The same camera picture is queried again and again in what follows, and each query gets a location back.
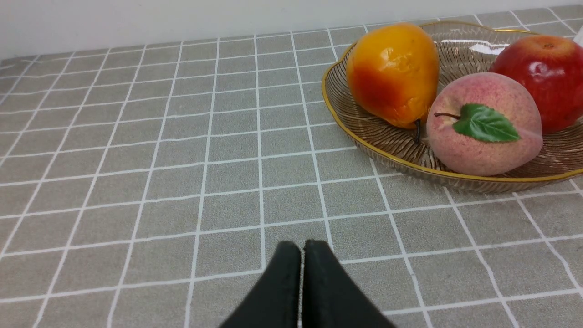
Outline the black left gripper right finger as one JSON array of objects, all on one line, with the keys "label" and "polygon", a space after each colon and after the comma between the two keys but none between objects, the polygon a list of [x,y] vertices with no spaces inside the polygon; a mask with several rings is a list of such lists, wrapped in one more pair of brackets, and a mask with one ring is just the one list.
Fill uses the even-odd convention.
[{"label": "black left gripper right finger", "polygon": [[304,253],[304,328],[395,327],[358,288],[326,241],[307,240]]}]

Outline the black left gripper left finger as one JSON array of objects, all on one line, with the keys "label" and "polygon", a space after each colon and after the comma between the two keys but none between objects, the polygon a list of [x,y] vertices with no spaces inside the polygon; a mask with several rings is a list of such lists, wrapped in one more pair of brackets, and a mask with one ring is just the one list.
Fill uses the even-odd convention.
[{"label": "black left gripper left finger", "polygon": [[264,273],[221,328],[296,328],[301,251],[280,241]]}]

